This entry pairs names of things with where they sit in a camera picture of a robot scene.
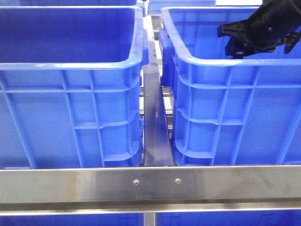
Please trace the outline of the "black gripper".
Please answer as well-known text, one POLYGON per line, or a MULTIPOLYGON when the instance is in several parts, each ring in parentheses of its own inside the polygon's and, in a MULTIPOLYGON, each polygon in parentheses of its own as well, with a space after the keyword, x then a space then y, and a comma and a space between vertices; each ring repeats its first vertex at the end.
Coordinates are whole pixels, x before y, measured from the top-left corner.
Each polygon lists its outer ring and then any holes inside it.
POLYGON ((255 49, 237 39, 246 39, 253 44, 268 47, 288 36, 284 52, 290 52, 300 40, 301 34, 293 33, 301 26, 301 2, 299 0, 264 0, 258 10, 247 20, 223 23, 217 28, 217 37, 229 36, 225 55, 244 58, 254 55, 255 49))

